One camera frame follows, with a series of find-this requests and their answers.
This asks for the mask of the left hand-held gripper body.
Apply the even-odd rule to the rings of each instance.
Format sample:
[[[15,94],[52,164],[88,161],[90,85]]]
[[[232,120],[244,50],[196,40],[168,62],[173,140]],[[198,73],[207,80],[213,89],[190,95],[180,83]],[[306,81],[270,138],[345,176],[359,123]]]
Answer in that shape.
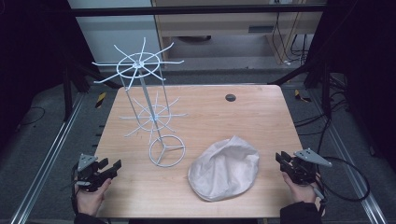
[[[97,191],[105,182],[100,178],[100,170],[98,169],[98,158],[81,154],[77,167],[77,185],[89,192]]]

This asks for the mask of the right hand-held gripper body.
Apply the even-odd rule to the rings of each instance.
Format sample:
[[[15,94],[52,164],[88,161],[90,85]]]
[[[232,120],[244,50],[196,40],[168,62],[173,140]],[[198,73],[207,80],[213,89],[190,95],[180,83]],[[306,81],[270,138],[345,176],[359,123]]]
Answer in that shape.
[[[318,165],[332,167],[331,162],[310,148],[295,151],[290,162],[291,172],[288,176],[297,185],[310,185],[316,181]]]

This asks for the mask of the white cloth cap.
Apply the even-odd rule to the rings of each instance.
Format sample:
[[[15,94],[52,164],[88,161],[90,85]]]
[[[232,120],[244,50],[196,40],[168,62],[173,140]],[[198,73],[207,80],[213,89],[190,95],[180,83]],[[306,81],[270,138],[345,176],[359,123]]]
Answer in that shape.
[[[254,185],[259,161],[258,150],[235,135],[214,143],[191,164],[189,184],[204,201],[233,198]]]

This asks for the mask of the person's right hand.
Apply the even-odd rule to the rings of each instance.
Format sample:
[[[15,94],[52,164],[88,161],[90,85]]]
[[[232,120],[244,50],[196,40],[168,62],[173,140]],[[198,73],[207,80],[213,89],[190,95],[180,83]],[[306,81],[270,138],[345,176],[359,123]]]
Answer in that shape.
[[[315,193],[316,184],[311,184],[307,186],[300,186],[292,182],[287,173],[282,172],[283,179],[285,183],[290,188],[291,198],[295,203],[315,203],[317,199],[317,194]]]

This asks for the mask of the person's left hand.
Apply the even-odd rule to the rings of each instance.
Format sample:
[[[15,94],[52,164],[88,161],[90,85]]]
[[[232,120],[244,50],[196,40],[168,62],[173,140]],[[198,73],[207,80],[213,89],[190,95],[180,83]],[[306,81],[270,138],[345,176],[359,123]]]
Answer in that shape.
[[[77,209],[81,214],[95,217],[98,213],[99,208],[103,200],[105,199],[105,192],[111,185],[112,179],[108,178],[103,185],[94,192],[89,192],[80,189],[79,186],[75,186]]]

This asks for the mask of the yellow black striped tape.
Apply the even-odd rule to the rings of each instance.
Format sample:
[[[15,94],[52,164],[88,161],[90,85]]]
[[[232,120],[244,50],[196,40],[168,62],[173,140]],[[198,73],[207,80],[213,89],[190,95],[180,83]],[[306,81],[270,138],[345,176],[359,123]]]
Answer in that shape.
[[[311,99],[309,97],[303,97],[298,90],[294,91],[294,97],[295,99],[303,102],[307,102],[307,103],[311,102]]]
[[[106,97],[106,92],[101,92],[97,98],[96,104],[95,104],[95,108],[100,108],[103,101],[105,100]]]

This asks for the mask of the black metal stand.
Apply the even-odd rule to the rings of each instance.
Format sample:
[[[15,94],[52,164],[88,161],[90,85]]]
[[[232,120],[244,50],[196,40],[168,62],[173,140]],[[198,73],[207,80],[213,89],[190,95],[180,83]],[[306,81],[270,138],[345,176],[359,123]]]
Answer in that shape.
[[[307,73],[304,86],[308,89],[314,88],[321,83],[321,108],[324,115],[330,119],[332,117],[331,97],[330,97],[330,65],[326,62],[308,62],[289,72],[285,76],[269,82],[269,85],[281,86],[288,80],[297,77],[302,73]]]

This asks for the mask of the black curtain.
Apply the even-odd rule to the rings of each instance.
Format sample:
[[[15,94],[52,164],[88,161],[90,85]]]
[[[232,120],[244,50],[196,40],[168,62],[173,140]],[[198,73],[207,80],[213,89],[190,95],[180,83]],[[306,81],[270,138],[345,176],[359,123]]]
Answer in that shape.
[[[82,90],[77,67],[99,72],[77,19],[54,13],[69,8],[68,0],[0,0],[0,153],[34,96],[61,84],[64,70]]]
[[[327,0],[309,59],[327,39],[331,70],[346,76],[346,95],[375,154],[396,172],[396,0]]]

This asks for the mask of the white cabinet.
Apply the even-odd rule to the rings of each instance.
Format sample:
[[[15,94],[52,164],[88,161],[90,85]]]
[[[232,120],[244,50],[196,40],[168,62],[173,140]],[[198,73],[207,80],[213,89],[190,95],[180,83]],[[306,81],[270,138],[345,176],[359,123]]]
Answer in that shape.
[[[151,7],[151,0],[68,0],[72,9],[111,7]],[[158,52],[161,47],[156,21],[152,15],[77,17],[78,25],[97,63],[116,63],[125,53],[141,50]]]

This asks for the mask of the light wooden cabinet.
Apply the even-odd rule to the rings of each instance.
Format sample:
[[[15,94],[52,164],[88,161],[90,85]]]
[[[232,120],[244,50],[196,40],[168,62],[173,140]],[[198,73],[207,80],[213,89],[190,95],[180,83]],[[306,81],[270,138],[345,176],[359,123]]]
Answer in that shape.
[[[324,4],[327,0],[151,0],[155,7],[300,5]],[[321,12],[271,12],[157,15],[157,28],[163,42],[174,36],[264,35],[278,63],[291,59],[292,40],[312,35]]]

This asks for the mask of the aluminium floor rail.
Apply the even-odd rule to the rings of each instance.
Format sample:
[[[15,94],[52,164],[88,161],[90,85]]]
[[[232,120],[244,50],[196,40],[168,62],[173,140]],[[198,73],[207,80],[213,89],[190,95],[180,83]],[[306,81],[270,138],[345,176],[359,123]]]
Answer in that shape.
[[[41,166],[38,169],[30,188],[23,197],[23,200],[9,221],[9,224],[25,224],[26,220],[28,219],[33,207],[35,206],[37,198],[48,179],[53,164],[56,162],[57,157],[64,145],[64,141],[76,120],[84,98],[85,93],[77,94],[76,100],[72,104],[72,109],[68,118],[63,121],[62,126],[57,132],[57,135],[54,138],[45,159],[41,163]]]
[[[355,162],[347,151],[347,147],[344,144],[341,135],[332,123],[329,123],[328,133],[334,145],[334,150],[337,154],[337,157],[351,163],[352,165],[355,165]],[[361,204],[371,223],[388,224],[388,221],[380,209],[375,197],[369,190],[368,184],[365,182],[363,175],[359,175],[358,171],[354,168],[351,168],[349,165],[345,166],[345,170],[357,196],[363,197],[365,192],[368,193],[367,197],[361,201]]]

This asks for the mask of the black horizontal frame bar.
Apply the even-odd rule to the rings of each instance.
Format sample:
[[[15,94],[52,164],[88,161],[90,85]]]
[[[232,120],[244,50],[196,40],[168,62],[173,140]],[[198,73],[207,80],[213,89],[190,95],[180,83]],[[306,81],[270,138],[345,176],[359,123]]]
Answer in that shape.
[[[300,5],[235,5],[235,6],[185,6],[185,7],[113,7],[77,8],[68,13],[76,17],[144,16],[144,15],[190,15],[223,13],[271,13],[271,12],[319,12],[327,4]]]

